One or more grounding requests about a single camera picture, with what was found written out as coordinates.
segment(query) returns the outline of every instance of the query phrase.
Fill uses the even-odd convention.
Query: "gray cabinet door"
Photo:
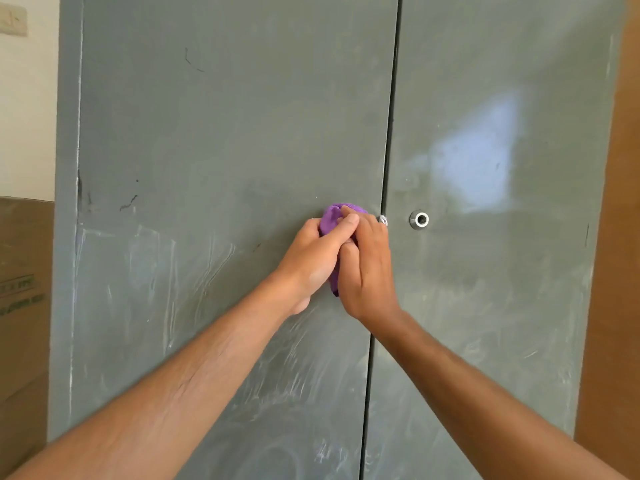
[[[387,201],[401,304],[568,433],[622,4],[403,0]],[[367,480],[478,478],[379,344],[368,430]]]
[[[251,290],[306,218],[379,212],[396,7],[63,0],[50,437]],[[356,478],[368,351],[323,290],[181,477]]]

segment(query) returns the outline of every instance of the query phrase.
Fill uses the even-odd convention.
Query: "brown cardboard box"
[[[0,478],[45,444],[53,202],[0,198]]]

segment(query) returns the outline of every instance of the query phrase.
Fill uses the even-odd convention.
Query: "person's right arm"
[[[347,313],[396,359],[485,480],[624,479],[402,311],[384,224],[361,214],[356,238],[358,247],[348,241],[340,250],[338,289]]]

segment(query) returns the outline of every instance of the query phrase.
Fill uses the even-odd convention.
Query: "skin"
[[[10,478],[174,478],[338,256],[346,311],[393,355],[485,480],[624,478],[421,329],[398,304],[387,227],[347,207],[342,213],[324,237],[319,220],[309,220],[256,290]]]

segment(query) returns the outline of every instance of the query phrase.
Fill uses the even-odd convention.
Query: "cleaning cloth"
[[[358,207],[352,203],[334,203],[326,208],[322,219],[320,219],[320,235],[329,234],[337,225],[338,218],[342,217],[342,211],[340,210],[343,205],[346,205],[350,209],[354,209],[356,212],[368,214],[362,207]],[[351,236],[354,242],[356,242],[355,236]],[[334,295],[338,296],[338,272],[340,270],[340,258],[335,265],[331,276],[329,276],[329,285]]]

